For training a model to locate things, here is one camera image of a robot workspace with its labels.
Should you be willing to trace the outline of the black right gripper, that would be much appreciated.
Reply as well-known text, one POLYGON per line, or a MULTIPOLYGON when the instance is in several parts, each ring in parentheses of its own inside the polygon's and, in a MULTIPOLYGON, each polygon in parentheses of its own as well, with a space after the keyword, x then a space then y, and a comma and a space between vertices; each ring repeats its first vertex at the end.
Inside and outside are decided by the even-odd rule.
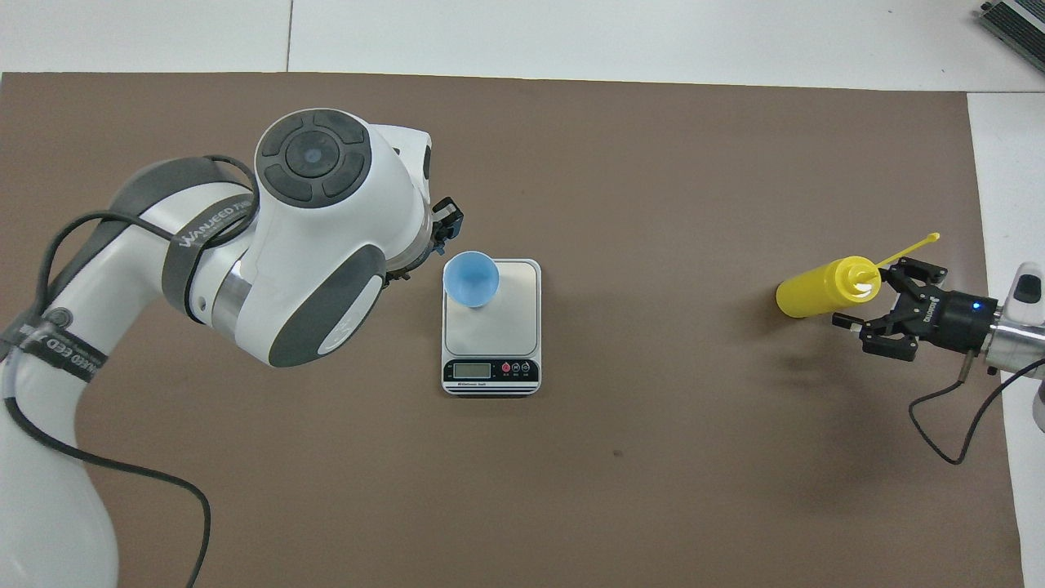
POLYGON ((924 312, 892 311, 870 320, 836 312, 833 325, 854 332, 862 351, 874 356, 912 362, 919 339, 960 354, 978 354, 995 323, 999 301, 963 292, 940 293, 948 274, 943 265, 900 257, 878 268, 882 283, 896 292, 892 309, 927 305, 924 312))

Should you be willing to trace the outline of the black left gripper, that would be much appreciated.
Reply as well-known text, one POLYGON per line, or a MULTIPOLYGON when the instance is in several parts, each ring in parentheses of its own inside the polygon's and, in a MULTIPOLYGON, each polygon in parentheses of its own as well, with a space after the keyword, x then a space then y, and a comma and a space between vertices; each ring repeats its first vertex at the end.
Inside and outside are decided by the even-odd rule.
POLYGON ((452 198, 446 197, 438 201, 438 219, 433 220, 432 235, 429 235, 429 253, 444 256, 447 245, 448 235, 451 232, 460 232, 463 225, 464 215, 452 198))

